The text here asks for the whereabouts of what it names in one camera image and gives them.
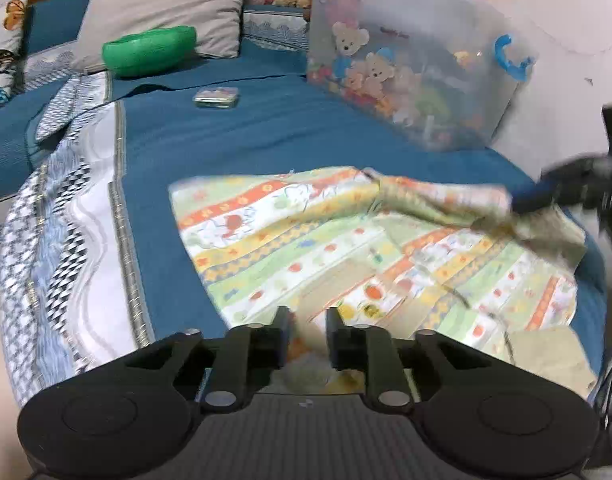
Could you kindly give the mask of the small clear plastic packet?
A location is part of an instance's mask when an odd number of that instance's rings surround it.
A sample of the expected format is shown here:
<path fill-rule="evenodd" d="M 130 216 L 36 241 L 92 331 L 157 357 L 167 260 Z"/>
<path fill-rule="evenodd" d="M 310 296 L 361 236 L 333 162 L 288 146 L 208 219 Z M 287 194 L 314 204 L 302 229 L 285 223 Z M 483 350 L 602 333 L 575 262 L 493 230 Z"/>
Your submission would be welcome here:
<path fill-rule="evenodd" d="M 238 104 L 240 91 L 232 87 L 210 87 L 200 89 L 193 97 L 197 107 L 231 108 Z"/>

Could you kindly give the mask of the clear plastic storage bin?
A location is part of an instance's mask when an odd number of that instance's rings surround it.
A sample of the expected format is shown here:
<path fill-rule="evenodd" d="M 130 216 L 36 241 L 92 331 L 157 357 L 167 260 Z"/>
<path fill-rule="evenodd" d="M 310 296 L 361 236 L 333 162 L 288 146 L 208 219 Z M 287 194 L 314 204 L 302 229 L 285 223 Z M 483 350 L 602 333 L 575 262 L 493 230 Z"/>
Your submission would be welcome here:
<path fill-rule="evenodd" d="M 427 150 L 484 148 L 526 82 L 492 55 L 517 34 L 483 0 L 312 0 L 307 78 Z"/>

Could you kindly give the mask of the blue bed cover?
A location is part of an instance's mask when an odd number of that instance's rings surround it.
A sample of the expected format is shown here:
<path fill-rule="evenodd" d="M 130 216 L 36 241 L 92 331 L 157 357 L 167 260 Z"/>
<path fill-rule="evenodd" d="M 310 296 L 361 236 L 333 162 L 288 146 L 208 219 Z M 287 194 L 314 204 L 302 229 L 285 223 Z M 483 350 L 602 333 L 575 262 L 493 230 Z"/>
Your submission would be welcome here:
<path fill-rule="evenodd" d="M 182 244 L 168 190 L 196 177 L 276 176 L 327 167 L 373 169 L 436 184 L 492 185 L 509 194 L 532 185 L 492 150 L 428 153 L 394 130 L 308 84 L 294 51 L 245 47 L 242 58 L 207 62 L 123 93 L 126 174 L 122 188 L 154 341 L 195 327 L 217 337 L 217 313 Z M 240 91 L 231 108 L 197 107 L 196 92 Z M 575 272 L 579 309 L 572 330 L 597 361 L 606 322 L 601 256 L 585 236 Z"/>

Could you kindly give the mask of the grey pillow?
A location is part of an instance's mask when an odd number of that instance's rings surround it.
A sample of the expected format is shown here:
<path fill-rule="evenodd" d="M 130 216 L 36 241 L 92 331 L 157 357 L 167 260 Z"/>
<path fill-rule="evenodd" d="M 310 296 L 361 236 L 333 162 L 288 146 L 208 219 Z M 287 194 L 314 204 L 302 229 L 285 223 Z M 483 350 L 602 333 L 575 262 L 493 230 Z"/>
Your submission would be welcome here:
<path fill-rule="evenodd" d="M 89 0 L 74 47 L 76 73 L 105 69 L 102 46 L 154 28 L 192 26 L 194 50 L 208 58 L 235 58 L 240 51 L 244 0 Z"/>

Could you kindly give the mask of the white patterned bed sheet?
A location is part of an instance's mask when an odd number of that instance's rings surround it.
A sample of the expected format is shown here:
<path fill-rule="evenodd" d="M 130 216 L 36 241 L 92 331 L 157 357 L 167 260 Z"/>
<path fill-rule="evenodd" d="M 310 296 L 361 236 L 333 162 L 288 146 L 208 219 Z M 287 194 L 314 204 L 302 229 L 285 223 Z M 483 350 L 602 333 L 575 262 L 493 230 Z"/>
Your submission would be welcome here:
<path fill-rule="evenodd" d="M 18 405 L 154 341 L 122 188 L 123 98 L 108 72 L 73 76 L 30 126 L 64 136 L 1 235 L 0 335 Z"/>

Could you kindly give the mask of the colourful patterned baby garment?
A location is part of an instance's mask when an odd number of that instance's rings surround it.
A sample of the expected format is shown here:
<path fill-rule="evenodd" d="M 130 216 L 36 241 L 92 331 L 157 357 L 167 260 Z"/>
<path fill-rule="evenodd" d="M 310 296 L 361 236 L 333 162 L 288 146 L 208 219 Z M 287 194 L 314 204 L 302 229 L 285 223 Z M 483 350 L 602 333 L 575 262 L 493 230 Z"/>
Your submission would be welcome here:
<path fill-rule="evenodd" d="M 399 339 L 435 330 L 589 396 L 597 381 L 571 322 L 585 233 L 549 206 L 515 214 L 505 188 L 373 169 L 196 177 L 168 190 L 184 248 L 228 326 L 288 307 L 278 393 L 354 393 L 328 360 L 326 312 Z"/>

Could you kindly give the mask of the green round cushion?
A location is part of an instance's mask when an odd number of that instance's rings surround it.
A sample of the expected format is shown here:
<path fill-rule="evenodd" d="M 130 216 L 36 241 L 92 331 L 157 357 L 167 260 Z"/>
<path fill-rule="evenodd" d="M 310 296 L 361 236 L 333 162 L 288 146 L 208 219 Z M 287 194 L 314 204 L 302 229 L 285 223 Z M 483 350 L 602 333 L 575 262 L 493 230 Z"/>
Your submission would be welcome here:
<path fill-rule="evenodd" d="M 154 28 L 126 35 L 102 46 L 105 67 L 120 78 L 157 74 L 191 58 L 196 43 L 192 26 Z"/>

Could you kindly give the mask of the large butterfly print pillow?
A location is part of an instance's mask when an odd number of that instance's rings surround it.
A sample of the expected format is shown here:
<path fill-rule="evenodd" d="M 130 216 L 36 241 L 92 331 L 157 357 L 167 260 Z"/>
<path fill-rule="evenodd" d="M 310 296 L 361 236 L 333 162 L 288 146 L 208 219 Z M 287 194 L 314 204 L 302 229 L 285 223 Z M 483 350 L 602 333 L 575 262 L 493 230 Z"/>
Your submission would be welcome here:
<path fill-rule="evenodd" d="M 12 96 L 26 12 L 27 0 L 10 0 L 0 6 L 0 107 Z"/>

